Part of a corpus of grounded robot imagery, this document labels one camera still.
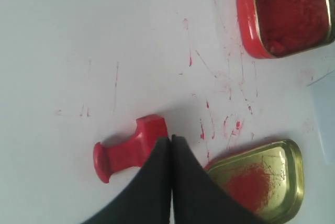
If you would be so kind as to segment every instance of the white surface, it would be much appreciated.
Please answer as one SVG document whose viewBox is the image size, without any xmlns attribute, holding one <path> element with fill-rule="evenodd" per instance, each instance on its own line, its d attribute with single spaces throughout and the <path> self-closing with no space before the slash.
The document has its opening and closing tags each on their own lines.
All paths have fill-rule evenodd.
<svg viewBox="0 0 335 224">
<path fill-rule="evenodd" d="M 235 0 L 216 3 L 1 0 L 0 223 L 80 223 L 100 210 L 137 169 L 103 184 L 94 143 L 130 133 L 150 113 L 165 116 L 170 134 L 185 136 L 203 165 L 207 149 L 213 158 L 252 141 L 292 138 L 304 156 L 305 199 L 290 223 L 335 222 L 335 166 L 323 161 L 306 87 L 335 69 L 335 44 L 253 59 L 241 48 Z M 228 132 L 244 120 L 229 145 L 227 116 Z"/>
<path fill-rule="evenodd" d="M 335 72 L 311 86 L 321 146 L 327 164 L 335 161 Z"/>
</svg>

